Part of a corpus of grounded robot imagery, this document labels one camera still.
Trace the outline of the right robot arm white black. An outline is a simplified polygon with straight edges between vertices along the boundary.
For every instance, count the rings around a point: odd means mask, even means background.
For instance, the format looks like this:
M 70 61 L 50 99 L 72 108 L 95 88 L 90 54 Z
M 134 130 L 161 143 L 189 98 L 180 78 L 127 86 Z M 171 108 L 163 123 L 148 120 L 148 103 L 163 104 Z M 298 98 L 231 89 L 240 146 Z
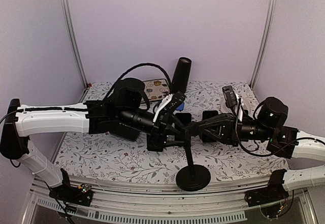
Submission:
M 262 101 L 258 115 L 248 116 L 240 101 L 226 102 L 231 113 L 221 113 L 188 125 L 191 136 L 220 146 L 208 155 L 221 156 L 222 179 L 270 174 L 263 198 L 272 202 L 285 191 L 324 185 L 324 166 L 302 170 L 280 169 L 281 158 L 310 158 L 324 161 L 324 138 L 284 126 L 288 106 L 275 97 Z

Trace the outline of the black tall phone holder stand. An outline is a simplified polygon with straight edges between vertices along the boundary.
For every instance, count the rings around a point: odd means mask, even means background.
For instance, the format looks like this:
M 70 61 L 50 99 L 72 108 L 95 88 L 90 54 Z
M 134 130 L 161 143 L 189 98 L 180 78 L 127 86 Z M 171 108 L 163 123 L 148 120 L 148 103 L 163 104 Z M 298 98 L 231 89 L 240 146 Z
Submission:
M 177 186 L 184 191 L 198 191 L 205 188 L 211 180 L 210 171 L 202 166 L 195 165 L 191 152 L 191 137 L 198 134 L 194 122 L 181 129 L 180 138 L 183 140 L 182 147 L 185 151 L 187 166 L 179 170 L 176 175 Z

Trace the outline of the blue edged black phone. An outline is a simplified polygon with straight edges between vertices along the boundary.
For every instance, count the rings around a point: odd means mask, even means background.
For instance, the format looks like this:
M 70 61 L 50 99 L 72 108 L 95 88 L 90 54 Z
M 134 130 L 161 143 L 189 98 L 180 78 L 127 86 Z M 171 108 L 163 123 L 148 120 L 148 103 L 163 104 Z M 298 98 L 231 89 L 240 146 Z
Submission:
M 209 118 L 211 118 L 213 116 L 216 116 L 218 114 L 219 114 L 219 112 L 217 110 L 205 110 L 205 111 L 202 112 L 202 120 L 209 119 Z M 214 139 L 208 137 L 205 134 L 202 134 L 201 140 L 202 140 L 203 143 L 214 143 L 214 142 L 216 142 Z

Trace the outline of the small black phone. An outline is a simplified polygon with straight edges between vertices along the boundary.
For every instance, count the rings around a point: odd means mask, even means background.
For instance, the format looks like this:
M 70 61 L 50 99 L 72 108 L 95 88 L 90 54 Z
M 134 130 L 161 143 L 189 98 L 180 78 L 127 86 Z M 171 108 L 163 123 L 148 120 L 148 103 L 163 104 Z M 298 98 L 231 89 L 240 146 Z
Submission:
M 161 134 L 147 134 L 147 150 L 152 152 L 162 152 L 164 149 L 164 138 Z

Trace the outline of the teal cased dark phone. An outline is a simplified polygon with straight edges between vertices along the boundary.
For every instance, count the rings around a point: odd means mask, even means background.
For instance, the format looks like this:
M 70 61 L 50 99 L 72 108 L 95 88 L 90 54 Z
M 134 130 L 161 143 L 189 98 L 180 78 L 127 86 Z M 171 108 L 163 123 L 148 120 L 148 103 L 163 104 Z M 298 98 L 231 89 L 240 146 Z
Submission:
M 120 124 L 109 133 L 132 142 L 135 142 L 140 135 L 140 131 Z

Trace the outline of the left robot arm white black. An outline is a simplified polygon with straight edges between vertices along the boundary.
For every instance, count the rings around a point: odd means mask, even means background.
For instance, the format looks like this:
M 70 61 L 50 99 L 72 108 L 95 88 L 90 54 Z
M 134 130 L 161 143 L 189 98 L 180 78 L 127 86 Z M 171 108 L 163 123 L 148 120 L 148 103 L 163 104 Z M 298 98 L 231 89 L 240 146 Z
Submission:
M 66 106 L 35 107 L 13 99 L 3 118 L 1 154 L 28 167 L 42 178 L 65 201 L 76 193 L 67 172 L 51 163 L 32 143 L 30 136 L 43 133 L 74 132 L 89 135 L 108 134 L 115 139 L 134 142 L 147 135 L 147 150 L 161 152 L 168 147 L 168 135 L 180 131 L 172 128 L 173 112 L 185 95 L 166 95 L 155 113 L 149 106 L 145 84 L 135 78 L 117 81 L 102 100 L 88 100 Z

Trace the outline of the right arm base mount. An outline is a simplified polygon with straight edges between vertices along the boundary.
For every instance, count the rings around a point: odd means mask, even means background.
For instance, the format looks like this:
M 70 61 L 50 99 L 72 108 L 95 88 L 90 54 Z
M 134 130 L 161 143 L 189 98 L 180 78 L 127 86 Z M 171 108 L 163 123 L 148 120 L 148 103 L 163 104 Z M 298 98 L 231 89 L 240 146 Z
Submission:
M 283 187 L 286 169 L 272 172 L 266 187 L 245 192 L 244 200 L 249 207 L 280 201 L 289 197 L 288 191 Z

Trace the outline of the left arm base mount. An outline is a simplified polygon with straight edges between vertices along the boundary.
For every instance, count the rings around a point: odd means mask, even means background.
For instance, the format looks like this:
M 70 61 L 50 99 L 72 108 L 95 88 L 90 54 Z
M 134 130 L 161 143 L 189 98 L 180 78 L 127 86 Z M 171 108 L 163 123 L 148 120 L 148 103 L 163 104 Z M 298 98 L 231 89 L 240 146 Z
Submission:
M 68 173 L 61 169 L 62 184 L 50 187 L 49 197 L 61 200 L 64 203 L 72 203 L 89 207 L 93 198 L 92 186 L 81 183 L 79 186 L 71 186 Z

